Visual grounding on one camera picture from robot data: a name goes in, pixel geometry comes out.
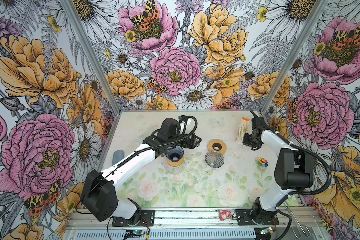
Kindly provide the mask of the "blue glass dripper cone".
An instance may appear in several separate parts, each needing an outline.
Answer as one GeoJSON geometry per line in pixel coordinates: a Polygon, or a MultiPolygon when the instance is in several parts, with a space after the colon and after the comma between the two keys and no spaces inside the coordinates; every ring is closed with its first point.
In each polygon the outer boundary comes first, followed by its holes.
{"type": "Polygon", "coordinates": [[[171,163],[180,162],[181,158],[184,156],[184,150],[180,146],[176,146],[175,148],[169,147],[166,152],[166,158],[171,163]]]}

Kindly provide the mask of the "coffee filter pack orange top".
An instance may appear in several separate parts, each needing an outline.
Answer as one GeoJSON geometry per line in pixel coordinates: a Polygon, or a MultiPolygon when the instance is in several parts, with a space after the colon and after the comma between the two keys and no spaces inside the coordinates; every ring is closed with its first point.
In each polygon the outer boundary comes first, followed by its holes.
{"type": "Polygon", "coordinates": [[[237,144],[242,144],[243,143],[244,136],[245,136],[246,133],[248,133],[248,130],[250,129],[250,126],[251,126],[251,120],[242,117],[241,122],[239,124],[237,137],[236,137],[236,143],[237,144]]]}

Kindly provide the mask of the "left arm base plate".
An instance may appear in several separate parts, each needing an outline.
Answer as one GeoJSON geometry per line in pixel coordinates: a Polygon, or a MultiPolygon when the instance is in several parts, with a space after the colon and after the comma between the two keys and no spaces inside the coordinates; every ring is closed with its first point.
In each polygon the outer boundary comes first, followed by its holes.
{"type": "Polygon", "coordinates": [[[141,210],[140,215],[134,215],[131,220],[114,217],[112,220],[113,227],[153,227],[155,220],[155,210],[141,210]]]}

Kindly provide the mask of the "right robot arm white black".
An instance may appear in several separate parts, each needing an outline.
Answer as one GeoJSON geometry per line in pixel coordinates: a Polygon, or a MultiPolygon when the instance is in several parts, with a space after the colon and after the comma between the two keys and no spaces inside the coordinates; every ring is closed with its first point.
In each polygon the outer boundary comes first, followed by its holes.
{"type": "Polygon", "coordinates": [[[272,130],[264,119],[250,111],[252,133],[246,133],[243,145],[252,151],[267,145],[278,157],[274,169],[275,183],[253,203],[251,219],[255,224],[267,224],[277,215],[277,210],[296,190],[309,188],[313,184],[313,156],[294,147],[277,131],[272,130]]]}

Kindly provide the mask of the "grey glass dripper cone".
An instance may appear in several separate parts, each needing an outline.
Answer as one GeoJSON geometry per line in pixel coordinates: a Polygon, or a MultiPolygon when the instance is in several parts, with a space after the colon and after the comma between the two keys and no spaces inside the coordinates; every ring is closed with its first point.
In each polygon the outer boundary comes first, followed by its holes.
{"type": "Polygon", "coordinates": [[[225,159],[221,153],[210,151],[205,155],[205,162],[209,167],[217,169],[224,165],[225,159]]]}

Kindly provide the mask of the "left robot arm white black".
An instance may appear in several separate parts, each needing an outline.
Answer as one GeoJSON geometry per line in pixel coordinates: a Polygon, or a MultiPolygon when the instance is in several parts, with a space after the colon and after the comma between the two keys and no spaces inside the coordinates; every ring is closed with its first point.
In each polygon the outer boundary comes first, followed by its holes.
{"type": "Polygon", "coordinates": [[[138,148],[113,166],[98,172],[91,171],[84,182],[80,203],[98,221],[121,218],[129,225],[142,220],[141,207],[131,199],[119,199],[118,190],[138,170],[176,147],[194,149],[202,139],[195,134],[198,121],[182,115],[178,120],[166,118],[160,129],[146,137],[138,148]]]}

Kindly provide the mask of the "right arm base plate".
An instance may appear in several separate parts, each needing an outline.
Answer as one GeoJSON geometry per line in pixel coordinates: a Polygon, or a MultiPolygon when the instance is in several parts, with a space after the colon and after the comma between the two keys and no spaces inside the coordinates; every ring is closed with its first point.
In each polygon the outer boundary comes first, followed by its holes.
{"type": "Polygon", "coordinates": [[[260,210],[257,213],[252,209],[236,210],[235,216],[239,226],[251,225],[279,225],[277,212],[268,212],[260,210]]]}

